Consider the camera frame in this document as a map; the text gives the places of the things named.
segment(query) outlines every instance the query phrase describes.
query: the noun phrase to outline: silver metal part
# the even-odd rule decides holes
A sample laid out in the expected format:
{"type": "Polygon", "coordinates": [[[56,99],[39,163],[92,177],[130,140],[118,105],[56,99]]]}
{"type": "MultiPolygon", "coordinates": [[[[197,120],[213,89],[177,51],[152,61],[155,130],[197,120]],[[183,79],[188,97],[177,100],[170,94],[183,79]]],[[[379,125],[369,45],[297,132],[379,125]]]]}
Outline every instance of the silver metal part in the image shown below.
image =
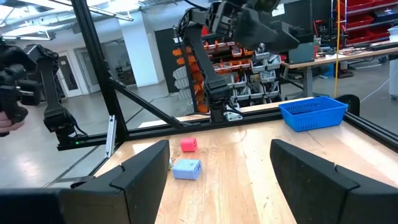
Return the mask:
{"type": "MultiPolygon", "coordinates": [[[[239,103],[236,104],[236,106],[234,107],[236,110],[241,111],[241,107],[239,106],[239,103]]],[[[231,110],[232,108],[229,107],[228,105],[226,106],[227,110],[231,110]]],[[[233,112],[226,112],[225,113],[226,119],[228,121],[239,121],[242,120],[243,117],[237,113],[233,113],[233,112]]]]}
{"type": "Polygon", "coordinates": [[[114,152],[114,140],[116,137],[116,119],[114,115],[109,116],[108,135],[106,136],[105,158],[110,158],[114,152]]]}

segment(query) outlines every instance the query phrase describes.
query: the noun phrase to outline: wooden tabletop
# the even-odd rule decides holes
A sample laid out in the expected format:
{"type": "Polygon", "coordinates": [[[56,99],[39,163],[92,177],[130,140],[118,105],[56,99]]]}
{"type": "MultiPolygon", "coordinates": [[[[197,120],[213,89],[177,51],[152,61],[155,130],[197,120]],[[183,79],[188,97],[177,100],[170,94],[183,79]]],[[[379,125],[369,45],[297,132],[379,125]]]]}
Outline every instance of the wooden tabletop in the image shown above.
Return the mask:
{"type": "MultiPolygon", "coordinates": [[[[273,108],[277,104],[254,106],[245,111],[273,108]]],[[[96,175],[161,139],[170,141],[174,162],[199,159],[203,172],[197,180],[177,180],[169,172],[156,223],[295,223],[272,168],[269,157],[272,139],[289,142],[398,187],[398,154],[346,122],[296,133],[283,120],[278,120],[125,142],[96,175]],[[196,152],[182,153],[180,141],[186,137],[197,139],[196,152]]]]}
{"type": "MultiPolygon", "coordinates": [[[[380,43],[372,44],[372,45],[388,44],[388,43],[389,43],[389,41],[380,42],[380,43]]],[[[353,50],[353,49],[348,48],[348,49],[342,50],[341,52],[344,52],[347,50],[353,50]]],[[[338,60],[340,62],[343,62],[343,61],[357,59],[357,58],[365,58],[365,57],[389,54],[392,52],[398,52],[398,47],[394,47],[394,48],[386,49],[386,50],[378,50],[378,51],[365,51],[365,52],[362,52],[362,53],[359,53],[356,55],[339,55],[338,60]]],[[[333,62],[336,62],[336,57],[337,57],[337,54],[334,54],[334,55],[327,55],[326,57],[323,57],[323,58],[317,58],[317,59],[315,59],[314,62],[299,63],[299,64],[294,64],[294,65],[282,62],[282,64],[287,68],[303,68],[303,67],[308,67],[308,66],[324,65],[324,64],[333,63],[333,62]]]]}

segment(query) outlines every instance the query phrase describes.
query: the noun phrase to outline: black metal frame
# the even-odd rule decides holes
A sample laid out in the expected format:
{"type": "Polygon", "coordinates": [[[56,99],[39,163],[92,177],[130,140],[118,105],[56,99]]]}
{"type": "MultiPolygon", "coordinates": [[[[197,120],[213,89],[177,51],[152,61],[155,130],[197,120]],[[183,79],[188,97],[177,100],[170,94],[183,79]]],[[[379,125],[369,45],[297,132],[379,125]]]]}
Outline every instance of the black metal frame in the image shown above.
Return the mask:
{"type": "MultiPolygon", "coordinates": [[[[81,33],[83,35],[90,59],[93,63],[93,67],[98,78],[108,112],[109,114],[114,114],[118,121],[116,130],[116,142],[118,143],[118,146],[120,146],[124,141],[156,138],[218,128],[228,128],[232,126],[282,119],[282,115],[278,108],[247,112],[244,113],[244,119],[242,120],[226,121],[221,123],[211,123],[210,119],[179,122],[175,118],[168,116],[141,97],[129,91],[122,83],[119,83],[111,78],[111,75],[108,73],[104,64],[104,57],[101,51],[100,42],[91,19],[90,12],[86,5],[86,1],[72,0],[72,4],[73,8],[75,9],[76,18],[80,25],[81,33]],[[147,109],[158,118],[164,120],[166,124],[151,126],[148,128],[127,130],[115,90],[120,91],[122,94],[126,95],[128,98],[147,109]]],[[[396,134],[386,131],[385,129],[351,113],[346,113],[344,120],[398,153],[398,136],[396,134]]],[[[70,144],[59,145],[58,150],[62,151],[81,147],[97,146],[105,143],[106,133],[95,134],[79,138],[70,144]]]]}

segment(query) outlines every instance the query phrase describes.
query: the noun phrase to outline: light blue block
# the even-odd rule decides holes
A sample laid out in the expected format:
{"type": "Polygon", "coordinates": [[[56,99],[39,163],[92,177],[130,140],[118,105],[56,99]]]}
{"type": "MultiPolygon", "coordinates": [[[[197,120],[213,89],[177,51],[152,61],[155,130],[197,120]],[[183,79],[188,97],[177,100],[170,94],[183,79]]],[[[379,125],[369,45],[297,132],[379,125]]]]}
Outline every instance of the light blue block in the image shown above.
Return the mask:
{"type": "Polygon", "coordinates": [[[196,180],[201,173],[201,162],[197,159],[180,159],[172,168],[176,179],[196,180]]]}

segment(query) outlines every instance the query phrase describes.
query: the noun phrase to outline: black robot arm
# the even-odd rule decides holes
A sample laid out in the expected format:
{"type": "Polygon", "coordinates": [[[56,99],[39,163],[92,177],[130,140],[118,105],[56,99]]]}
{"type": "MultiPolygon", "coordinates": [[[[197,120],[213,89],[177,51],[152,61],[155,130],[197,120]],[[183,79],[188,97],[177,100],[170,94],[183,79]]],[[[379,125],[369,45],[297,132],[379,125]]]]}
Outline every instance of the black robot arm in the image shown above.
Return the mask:
{"type": "Polygon", "coordinates": [[[59,102],[54,76],[57,73],[58,54],[39,44],[28,45],[24,52],[37,63],[42,74],[47,108],[44,111],[44,125],[50,132],[55,132],[60,144],[68,144],[76,138],[87,136],[76,122],[76,119],[59,102]]]}
{"type": "Polygon", "coordinates": [[[279,0],[231,0],[214,2],[210,8],[188,9],[178,25],[178,36],[191,47],[204,78],[205,102],[212,122],[226,121],[226,105],[230,90],[225,79],[216,74],[201,41],[201,28],[213,34],[229,37],[247,49],[257,49],[263,43],[271,53],[295,49],[299,41],[293,28],[272,19],[271,12],[279,0]]]}
{"type": "Polygon", "coordinates": [[[17,81],[35,69],[35,62],[20,48],[6,45],[0,38],[0,112],[4,111],[12,123],[20,123],[27,116],[27,110],[17,103],[17,81]]]}

